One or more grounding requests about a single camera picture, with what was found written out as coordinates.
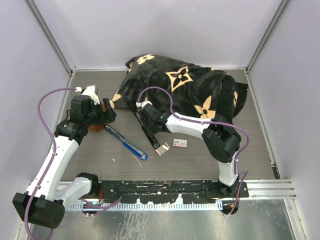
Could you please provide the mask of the white staples tray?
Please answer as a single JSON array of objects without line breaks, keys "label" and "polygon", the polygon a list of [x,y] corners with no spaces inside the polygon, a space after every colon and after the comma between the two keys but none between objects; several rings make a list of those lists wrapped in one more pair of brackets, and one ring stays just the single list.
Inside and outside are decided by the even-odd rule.
[{"label": "white staples tray", "polygon": [[159,146],[157,149],[155,149],[155,152],[159,155],[162,156],[164,155],[167,151],[171,149],[170,145],[165,142],[163,145]]}]

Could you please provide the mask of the red white staples box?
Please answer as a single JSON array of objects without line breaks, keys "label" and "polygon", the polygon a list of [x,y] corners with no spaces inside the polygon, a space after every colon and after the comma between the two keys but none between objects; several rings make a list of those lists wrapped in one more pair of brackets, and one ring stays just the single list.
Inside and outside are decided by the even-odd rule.
[{"label": "red white staples box", "polygon": [[173,140],[173,146],[174,147],[181,147],[181,148],[186,148],[187,147],[187,140],[185,139],[174,139]]}]

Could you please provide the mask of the blue stapler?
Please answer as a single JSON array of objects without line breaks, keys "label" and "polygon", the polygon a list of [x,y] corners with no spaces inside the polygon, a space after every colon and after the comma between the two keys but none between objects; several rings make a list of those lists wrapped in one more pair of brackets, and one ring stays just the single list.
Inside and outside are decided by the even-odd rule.
[{"label": "blue stapler", "polygon": [[133,143],[128,141],[123,135],[121,135],[119,132],[117,132],[115,129],[113,129],[110,125],[106,124],[104,126],[104,129],[116,137],[121,143],[128,149],[130,150],[136,157],[138,157],[142,161],[146,161],[148,159],[148,155],[142,151],[140,148],[135,146]]}]

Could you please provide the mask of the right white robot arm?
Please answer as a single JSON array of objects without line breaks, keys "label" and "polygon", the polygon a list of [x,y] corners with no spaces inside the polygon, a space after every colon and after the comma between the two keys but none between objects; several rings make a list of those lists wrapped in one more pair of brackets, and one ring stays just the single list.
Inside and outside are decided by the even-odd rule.
[{"label": "right white robot arm", "polygon": [[223,122],[220,125],[203,123],[199,118],[179,113],[161,112],[150,101],[137,102],[136,107],[148,135],[179,133],[203,140],[211,156],[218,161],[220,193],[231,197],[237,191],[239,175],[235,172],[235,156],[242,139],[223,117],[218,118]]}]

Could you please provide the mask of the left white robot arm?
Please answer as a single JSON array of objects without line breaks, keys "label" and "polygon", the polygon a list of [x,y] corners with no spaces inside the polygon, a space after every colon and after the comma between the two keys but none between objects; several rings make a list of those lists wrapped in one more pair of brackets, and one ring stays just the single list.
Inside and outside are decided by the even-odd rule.
[{"label": "left white robot arm", "polygon": [[56,126],[51,150],[37,176],[24,193],[17,192],[13,197],[12,203],[22,221],[55,229],[74,202],[83,196],[95,198],[99,195],[99,179],[92,173],[79,173],[62,190],[58,190],[58,186],[89,128],[112,123],[116,116],[108,98],[95,104],[88,95],[73,97],[67,117]]}]

